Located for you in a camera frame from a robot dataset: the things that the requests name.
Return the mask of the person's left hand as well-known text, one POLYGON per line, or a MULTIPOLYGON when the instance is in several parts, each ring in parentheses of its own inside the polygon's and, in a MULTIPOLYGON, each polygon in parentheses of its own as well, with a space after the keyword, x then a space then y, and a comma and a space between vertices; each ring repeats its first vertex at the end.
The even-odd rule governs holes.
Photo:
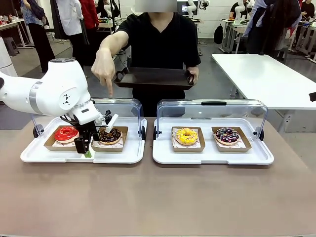
POLYGON ((189 84, 196 84, 199 77, 199 68, 197 66, 187 67, 187 71, 190 73, 189 84))

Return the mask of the person's right hand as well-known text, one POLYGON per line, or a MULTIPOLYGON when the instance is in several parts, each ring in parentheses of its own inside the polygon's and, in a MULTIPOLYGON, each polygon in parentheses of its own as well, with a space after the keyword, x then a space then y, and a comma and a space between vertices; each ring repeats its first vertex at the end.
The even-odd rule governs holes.
POLYGON ((96 53, 96 59, 91 68, 92 73, 99 79, 100 84, 108 90, 108 95, 113 96, 112 79, 115 74, 115 65, 111 51, 108 48, 100 48, 96 53))

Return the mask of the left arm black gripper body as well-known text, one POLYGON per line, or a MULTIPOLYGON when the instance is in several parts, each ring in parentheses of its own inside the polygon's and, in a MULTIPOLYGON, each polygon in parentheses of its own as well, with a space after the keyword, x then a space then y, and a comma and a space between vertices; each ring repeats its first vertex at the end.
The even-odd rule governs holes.
POLYGON ((97 133, 97 128, 94 121, 86 124, 78 125, 79 136, 83 138, 83 141, 90 141, 93 134, 97 133))

